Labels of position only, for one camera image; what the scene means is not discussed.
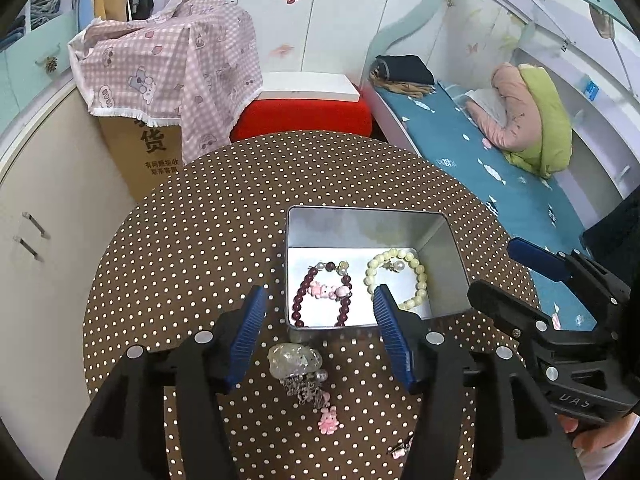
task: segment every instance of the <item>white cabinet door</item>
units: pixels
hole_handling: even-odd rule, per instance
[[[133,206],[77,90],[38,127],[0,183],[0,416],[44,479],[55,477],[89,403],[86,300],[100,258]]]

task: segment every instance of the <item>red stool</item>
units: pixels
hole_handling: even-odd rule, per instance
[[[357,102],[316,99],[256,100],[244,109],[231,131],[231,142],[292,130],[328,130],[371,135],[371,112],[362,97]]]

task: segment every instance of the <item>pink checkered cloth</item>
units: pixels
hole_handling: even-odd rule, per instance
[[[148,20],[93,20],[69,42],[89,113],[182,127],[185,164],[229,143],[262,90],[249,14],[225,0],[169,0]]]

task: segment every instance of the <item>polka dot tablecloth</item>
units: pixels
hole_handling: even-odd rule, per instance
[[[288,132],[225,146],[169,177],[124,221],[98,266],[84,318],[89,392],[128,346],[161,350],[241,306],[254,284],[268,315],[240,388],[219,396],[242,479],[396,480],[404,458],[388,450],[415,426],[419,397],[393,377],[377,335],[324,341],[318,349],[340,428],[318,431],[319,413],[298,406],[269,375],[268,349],[288,341],[284,231],[292,205],[440,211],[469,280],[486,279],[537,306],[529,274],[506,254],[507,233],[462,184],[404,150],[360,136]],[[475,311],[437,321],[462,346],[512,344]],[[173,478],[185,476],[175,397],[166,394],[166,448]],[[463,413],[457,479],[473,453],[473,391]]]

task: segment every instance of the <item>cardboard box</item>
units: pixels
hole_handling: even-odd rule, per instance
[[[182,169],[180,126],[150,128],[127,117],[98,118],[111,156],[134,200],[140,202]]]

